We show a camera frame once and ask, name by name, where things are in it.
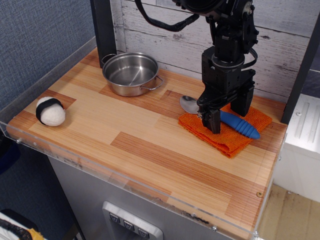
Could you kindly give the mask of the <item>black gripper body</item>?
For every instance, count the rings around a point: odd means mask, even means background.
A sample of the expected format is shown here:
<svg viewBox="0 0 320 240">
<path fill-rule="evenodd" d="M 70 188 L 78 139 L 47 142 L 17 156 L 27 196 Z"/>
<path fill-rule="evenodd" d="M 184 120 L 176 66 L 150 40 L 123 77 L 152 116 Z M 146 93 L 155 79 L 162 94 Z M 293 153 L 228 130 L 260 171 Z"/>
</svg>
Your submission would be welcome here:
<svg viewBox="0 0 320 240">
<path fill-rule="evenodd" d="M 245 57 L 236 62 L 224 62 L 215 56 L 215 48 L 206 49 L 201 56 L 204 92 L 197 100 L 200 110 L 221 109 L 231 104 L 241 90 L 255 87 L 254 69 L 242 70 Z"/>
</svg>

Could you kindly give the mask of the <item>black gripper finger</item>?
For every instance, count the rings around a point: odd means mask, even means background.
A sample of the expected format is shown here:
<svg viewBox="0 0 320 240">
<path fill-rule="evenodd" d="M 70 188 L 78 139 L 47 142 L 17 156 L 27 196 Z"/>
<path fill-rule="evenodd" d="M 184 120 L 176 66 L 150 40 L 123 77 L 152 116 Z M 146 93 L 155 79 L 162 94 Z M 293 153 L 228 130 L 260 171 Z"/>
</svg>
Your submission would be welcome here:
<svg viewBox="0 0 320 240">
<path fill-rule="evenodd" d="M 254 87 L 241 90 L 237 98 L 231 102 L 230 108 L 238 115 L 245 117 L 249 112 L 251 102 L 254 96 Z"/>
<path fill-rule="evenodd" d="M 221 131 L 221 111 L 219 109 L 200 109 L 198 116 L 202 125 L 209 129 L 213 134 L 219 134 Z"/>
</svg>

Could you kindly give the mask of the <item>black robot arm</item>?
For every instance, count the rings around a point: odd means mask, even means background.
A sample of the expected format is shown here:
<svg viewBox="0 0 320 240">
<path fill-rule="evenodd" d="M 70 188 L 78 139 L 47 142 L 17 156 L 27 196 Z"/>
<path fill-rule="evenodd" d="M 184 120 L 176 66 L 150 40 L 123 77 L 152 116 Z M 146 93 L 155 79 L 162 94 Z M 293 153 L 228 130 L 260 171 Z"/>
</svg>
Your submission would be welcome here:
<svg viewBox="0 0 320 240">
<path fill-rule="evenodd" d="M 213 46 L 201 56 L 204 92 L 197 100 L 204 127 L 213 134 L 221 130 L 221 108 L 244 117 L 254 93 L 258 58 L 253 46 L 259 34 L 254 25 L 251 0 L 177 0 L 176 5 L 206 18 Z"/>
</svg>

